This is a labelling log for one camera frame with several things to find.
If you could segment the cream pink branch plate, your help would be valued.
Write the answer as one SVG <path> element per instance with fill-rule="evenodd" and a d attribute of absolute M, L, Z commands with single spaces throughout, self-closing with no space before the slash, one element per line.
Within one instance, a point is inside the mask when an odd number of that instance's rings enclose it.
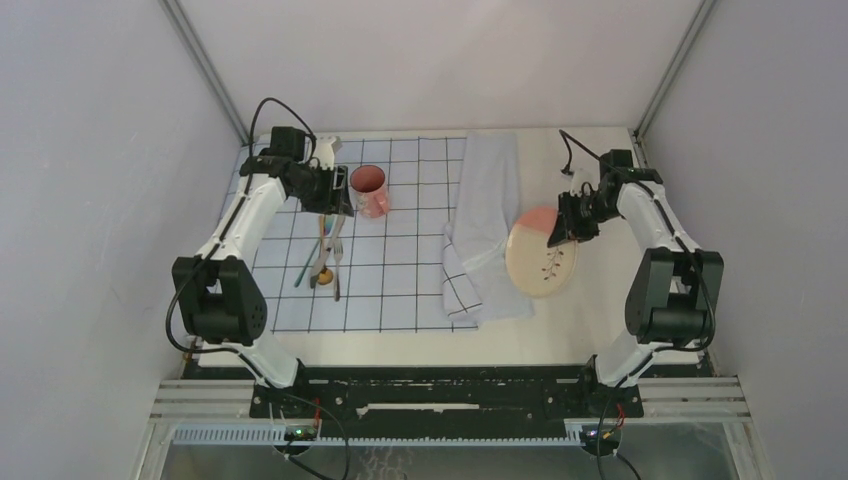
<path fill-rule="evenodd" d="M 534 299 L 561 290 L 577 264 L 576 242 L 547 246 L 556 217 L 554 207 L 530 209 L 519 216 L 507 238 L 505 264 L 508 275 L 521 293 Z"/>

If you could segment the pink patterned mug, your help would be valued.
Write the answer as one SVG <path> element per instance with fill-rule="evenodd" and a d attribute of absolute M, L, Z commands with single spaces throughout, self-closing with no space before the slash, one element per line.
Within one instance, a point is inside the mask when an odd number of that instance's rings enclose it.
<path fill-rule="evenodd" d="M 388 214 L 388 179 L 382 168 L 376 165 L 356 168 L 350 175 L 350 187 L 360 215 L 379 218 Z"/>

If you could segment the white checked tablecloth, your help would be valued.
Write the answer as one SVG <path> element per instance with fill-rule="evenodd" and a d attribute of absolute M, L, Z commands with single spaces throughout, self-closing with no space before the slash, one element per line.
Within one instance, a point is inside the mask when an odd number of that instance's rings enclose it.
<path fill-rule="evenodd" d="M 376 165 L 390 210 L 348 219 L 340 234 L 341 299 L 332 281 L 293 286 L 319 218 L 296 199 L 277 210 L 252 265 L 275 333 L 473 330 L 533 315 L 509 278 L 505 247 L 517 218 L 517 140 L 512 134 L 348 140 L 339 162 Z"/>

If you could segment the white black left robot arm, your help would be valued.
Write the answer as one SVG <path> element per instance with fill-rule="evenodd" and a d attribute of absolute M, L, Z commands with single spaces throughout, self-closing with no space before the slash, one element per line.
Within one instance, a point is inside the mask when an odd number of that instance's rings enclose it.
<path fill-rule="evenodd" d="M 334 217 L 331 237 L 338 238 L 354 214 L 349 170 L 335 161 L 341 147 L 337 136 L 273 128 L 269 144 L 249 152 L 241 164 L 236 195 L 210 239 L 172 265 L 175 295 L 166 317 L 178 311 L 186 332 L 201 345 L 181 344 L 171 328 L 169 341 L 189 355 L 236 355 L 259 384 L 276 388 L 274 404 L 290 417 L 310 409 L 313 392 L 296 380 L 301 361 L 266 329 L 269 309 L 252 265 L 272 218 L 289 198 L 297 199 L 304 213 Z"/>

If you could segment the metal cutlery piece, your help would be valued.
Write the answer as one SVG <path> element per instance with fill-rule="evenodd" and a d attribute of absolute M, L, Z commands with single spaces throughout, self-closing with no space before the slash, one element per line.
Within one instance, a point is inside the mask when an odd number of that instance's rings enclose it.
<path fill-rule="evenodd" d="M 341 234 L 341 231 L 343 230 L 343 227 L 344 227 L 344 224 L 345 224 L 345 220 L 346 220 L 346 216 L 345 216 L 345 215 L 335 215 L 335 216 L 334 216 L 333 228 L 332 228 L 332 231 L 331 231 L 331 233 L 330 233 L 330 236 L 328 237 L 328 240 L 327 240 L 327 242 L 326 242 L 326 244 L 325 244 L 325 252 L 324 252 L 324 254 L 326 255 L 326 263 L 327 263 L 327 260 L 328 260 L 328 258 L 330 257 L 330 255 L 331 255 L 331 253 L 332 253 L 332 248 L 333 248 L 333 245 L 334 245 L 334 241 L 335 241 L 335 240 L 337 240 L 337 239 L 339 239 L 339 236 L 340 236 L 340 234 Z"/>

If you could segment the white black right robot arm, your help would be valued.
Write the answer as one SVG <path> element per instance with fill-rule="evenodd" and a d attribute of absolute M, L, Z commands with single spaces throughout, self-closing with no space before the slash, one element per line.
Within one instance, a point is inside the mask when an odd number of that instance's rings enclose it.
<path fill-rule="evenodd" d="M 716 330 L 722 256 L 702 249 L 673 213 L 659 173 L 634 165 L 628 150 L 598 156 L 596 188 L 565 192 L 548 246 L 587 242 L 601 223 L 621 218 L 642 252 L 624 305 L 625 331 L 590 364 L 594 378 L 579 388 L 578 402 L 592 416 L 605 415 L 665 352 L 705 350 Z"/>

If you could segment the iridescent rainbow fork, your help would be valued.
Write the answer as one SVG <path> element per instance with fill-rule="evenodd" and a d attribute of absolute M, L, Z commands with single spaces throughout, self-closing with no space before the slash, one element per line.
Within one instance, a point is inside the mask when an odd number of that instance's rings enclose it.
<path fill-rule="evenodd" d="M 315 240 L 313 248 L 310 251 L 310 254 L 307 257 L 306 262 L 302 266 L 300 273 L 298 274 L 298 276 L 297 276 L 297 278 L 296 278 L 296 280 L 293 284 L 293 286 L 295 288 L 298 288 L 301 285 L 303 278 L 304 278 L 305 274 L 307 273 L 307 270 L 310 268 L 310 265 L 313 261 L 313 258 L 315 256 L 317 250 L 319 249 L 322 241 L 323 241 L 324 235 L 327 232 L 328 232 L 328 217 L 326 215 L 321 215 L 320 218 L 319 218 L 319 237 Z"/>

